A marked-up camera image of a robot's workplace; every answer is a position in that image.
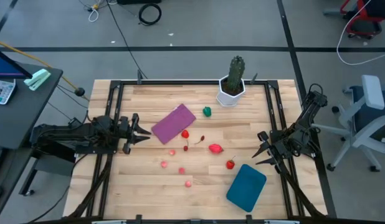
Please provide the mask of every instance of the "chair leg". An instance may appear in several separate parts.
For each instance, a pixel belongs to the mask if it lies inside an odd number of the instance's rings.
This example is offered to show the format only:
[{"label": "chair leg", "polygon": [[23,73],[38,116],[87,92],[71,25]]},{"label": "chair leg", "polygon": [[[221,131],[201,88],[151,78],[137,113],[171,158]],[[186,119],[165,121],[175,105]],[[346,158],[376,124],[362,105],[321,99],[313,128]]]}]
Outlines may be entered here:
[{"label": "chair leg", "polygon": [[348,131],[346,129],[334,128],[334,127],[325,126],[325,125],[321,125],[321,124],[314,124],[313,123],[313,124],[311,124],[311,127],[320,128],[321,130],[329,131],[331,133],[339,134],[342,136],[349,136],[351,134],[350,131]]},{"label": "chair leg", "polygon": [[338,154],[336,155],[336,158],[335,160],[332,162],[332,164],[328,164],[327,165],[327,169],[329,171],[334,171],[335,170],[335,167],[336,165],[338,165],[338,163],[340,162],[340,160],[342,159],[342,157],[346,154],[346,152],[349,150],[350,148],[350,141],[346,141],[345,143],[343,143],[342,145],[342,148],[340,149],[340,151],[338,152]]},{"label": "chair leg", "polygon": [[372,166],[370,167],[371,172],[379,172],[381,171],[381,164],[375,158],[373,152],[370,149],[361,149],[366,155],[367,159],[371,162]]}]

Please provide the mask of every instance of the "red strawberry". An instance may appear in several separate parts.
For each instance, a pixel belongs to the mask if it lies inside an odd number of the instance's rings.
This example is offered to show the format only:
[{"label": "red strawberry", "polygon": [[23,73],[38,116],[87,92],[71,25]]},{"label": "red strawberry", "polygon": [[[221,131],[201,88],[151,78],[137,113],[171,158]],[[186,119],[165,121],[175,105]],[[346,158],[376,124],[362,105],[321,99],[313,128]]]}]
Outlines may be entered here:
[{"label": "red strawberry", "polygon": [[233,169],[234,166],[235,166],[235,162],[232,159],[226,162],[226,167],[228,169]]},{"label": "red strawberry", "polygon": [[222,146],[218,145],[218,144],[211,144],[209,146],[209,150],[213,153],[213,154],[219,154],[221,153],[223,150]]},{"label": "red strawberry", "polygon": [[190,134],[188,133],[187,130],[184,130],[184,131],[181,132],[181,137],[188,138],[189,136],[190,136]]}]

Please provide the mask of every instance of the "white cable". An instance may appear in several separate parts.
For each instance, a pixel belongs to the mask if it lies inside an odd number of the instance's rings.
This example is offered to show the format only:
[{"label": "white cable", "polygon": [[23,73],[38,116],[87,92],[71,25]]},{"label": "white cable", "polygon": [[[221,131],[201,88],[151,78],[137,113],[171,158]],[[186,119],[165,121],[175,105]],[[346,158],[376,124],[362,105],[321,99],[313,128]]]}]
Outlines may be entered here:
[{"label": "white cable", "polygon": [[[92,20],[92,15],[94,14],[94,12],[97,13],[97,17],[96,17],[95,19]],[[88,21],[89,21],[89,22],[95,22],[95,21],[98,19],[98,17],[99,17],[98,11],[92,8],[92,12],[91,12],[90,15],[88,16]]]},{"label": "white cable", "polygon": [[339,51],[339,48],[340,48],[340,45],[341,45],[341,41],[342,41],[342,37],[343,37],[343,34],[345,33],[345,30],[346,28],[348,27],[348,25],[350,24],[350,22],[371,2],[372,0],[369,0],[357,13],[356,15],[354,15],[350,20],[349,22],[346,24],[345,28],[343,28],[342,30],[342,34],[341,34],[341,37],[340,37],[340,41],[338,42],[338,45],[336,46],[336,53],[338,54],[338,57],[340,58],[340,60],[347,64],[347,65],[362,65],[362,64],[365,64],[367,62],[372,62],[374,60],[377,60],[377,59],[380,59],[380,58],[383,58],[385,57],[385,54],[384,55],[381,55],[381,56],[378,56],[376,58],[373,58],[373,59],[369,59],[367,61],[363,61],[363,62],[358,62],[358,63],[349,63],[349,62],[346,62],[342,59],[341,55],[340,55],[340,51]]}]

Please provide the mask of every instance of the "white pot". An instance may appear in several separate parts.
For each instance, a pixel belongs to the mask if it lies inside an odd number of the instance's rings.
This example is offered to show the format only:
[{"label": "white pot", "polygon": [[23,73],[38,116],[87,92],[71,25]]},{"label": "white pot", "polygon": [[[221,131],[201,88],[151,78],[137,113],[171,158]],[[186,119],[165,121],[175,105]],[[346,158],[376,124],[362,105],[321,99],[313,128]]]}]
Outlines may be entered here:
[{"label": "white pot", "polygon": [[219,93],[217,94],[216,98],[222,106],[235,106],[235,105],[237,105],[237,102],[241,98],[241,96],[245,93],[244,81],[241,79],[242,89],[243,89],[242,92],[236,96],[231,96],[231,95],[223,92],[223,90],[222,90],[221,81],[223,81],[223,79],[225,79],[227,77],[228,77],[228,75],[226,75],[225,77],[223,77],[219,80]]}]

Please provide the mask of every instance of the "strawberry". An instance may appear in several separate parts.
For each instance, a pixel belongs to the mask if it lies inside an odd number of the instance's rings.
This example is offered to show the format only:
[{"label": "strawberry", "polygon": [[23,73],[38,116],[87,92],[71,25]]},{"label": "strawberry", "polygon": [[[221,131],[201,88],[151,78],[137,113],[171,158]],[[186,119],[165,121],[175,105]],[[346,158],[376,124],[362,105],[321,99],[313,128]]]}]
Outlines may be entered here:
[{"label": "strawberry", "polygon": [[235,162],[232,159],[230,159],[229,161],[226,162],[226,167],[228,169],[233,169],[235,166]]},{"label": "strawberry", "polygon": [[190,134],[188,133],[187,130],[184,130],[184,131],[181,132],[181,137],[187,139],[189,136],[190,136]]}]

